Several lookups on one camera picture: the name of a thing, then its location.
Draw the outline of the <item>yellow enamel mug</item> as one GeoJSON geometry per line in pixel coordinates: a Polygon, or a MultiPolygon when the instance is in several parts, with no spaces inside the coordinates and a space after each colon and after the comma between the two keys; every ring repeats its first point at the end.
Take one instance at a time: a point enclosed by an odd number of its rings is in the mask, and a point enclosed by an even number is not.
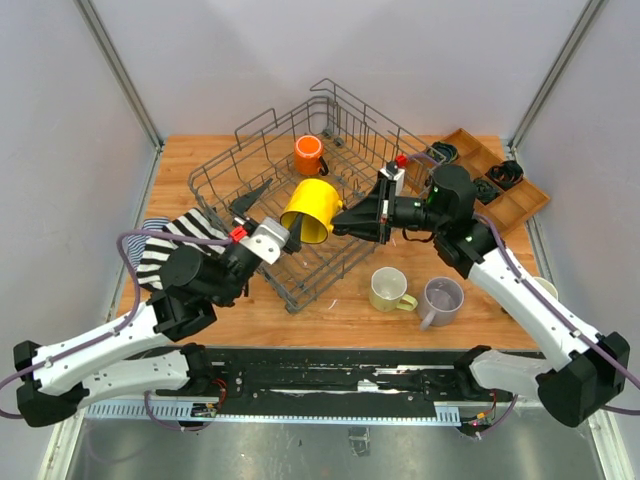
{"type": "Polygon", "coordinates": [[[301,242],[324,243],[333,230],[332,219],[341,211],[344,203],[337,190],[328,182],[309,178],[295,188],[280,216],[280,224],[287,228],[295,213],[302,213],[304,221],[301,242]]]}

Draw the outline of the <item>orange ceramic mug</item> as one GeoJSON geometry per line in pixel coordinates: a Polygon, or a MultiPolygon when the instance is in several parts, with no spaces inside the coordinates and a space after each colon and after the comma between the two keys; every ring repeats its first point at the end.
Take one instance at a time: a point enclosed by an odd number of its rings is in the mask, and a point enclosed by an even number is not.
{"type": "Polygon", "coordinates": [[[294,168],[304,176],[326,176],[329,168],[323,155],[324,144],[318,137],[300,136],[294,144],[294,168]]]}

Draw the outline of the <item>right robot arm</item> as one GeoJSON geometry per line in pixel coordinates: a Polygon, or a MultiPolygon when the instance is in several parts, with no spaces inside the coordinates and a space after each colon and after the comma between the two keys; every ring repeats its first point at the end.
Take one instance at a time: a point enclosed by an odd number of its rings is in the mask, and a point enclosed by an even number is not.
{"type": "Polygon", "coordinates": [[[461,166],[438,166],[423,198],[399,196],[380,172],[370,193],[333,217],[334,234],[386,243],[392,229],[424,231],[438,256],[489,294],[536,342],[530,358],[477,346],[454,364],[453,387],[466,400],[487,390],[538,399],[561,424],[576,427],[608,409],[627,382],[630,346],[617,332],[601,334],[550,295],[517,262],[496,226],[474,211],[476,187],[461,166]]]}

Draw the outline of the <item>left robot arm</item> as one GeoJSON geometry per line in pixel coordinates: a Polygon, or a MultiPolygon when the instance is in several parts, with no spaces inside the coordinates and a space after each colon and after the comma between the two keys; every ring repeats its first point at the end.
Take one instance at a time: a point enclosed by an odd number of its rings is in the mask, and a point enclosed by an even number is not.
{"type": "Polygon", "coordinates": [[[264,263],[301,247],[303,216],[290,222],[240,217],[225,234],[192,209],[160,230],[130,230],[118,237],[145,242],[138,265],[125,265],[134,285],[134,304],[124,316],[52,345],[24,341],[15,346],[19,380],[14,417],[31,427],[50,426],[101,400],[158,390],[200,396],[223,380],[194,343],[174,343],[212,325],[218,307],[231,307],[245,294],[264,263]],[[149,351],[169,347],[151,357],[149,351]]]}

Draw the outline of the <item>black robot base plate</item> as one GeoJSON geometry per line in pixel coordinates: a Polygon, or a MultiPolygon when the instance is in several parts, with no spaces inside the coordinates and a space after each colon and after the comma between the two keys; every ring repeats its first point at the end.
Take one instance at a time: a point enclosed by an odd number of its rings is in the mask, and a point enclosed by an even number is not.
{"type": "Polygon", "coordinates": [[[241,348],[206,349],[207,380],[176,391],[178,397],[213,398],[227,388],[223,402],[251,398],[304,398],[327,405],[345,398],[361,411],[386,398],[402,403],[508,402],[500,390],[474,391],[454,369],[459,350],[241,348]]]}

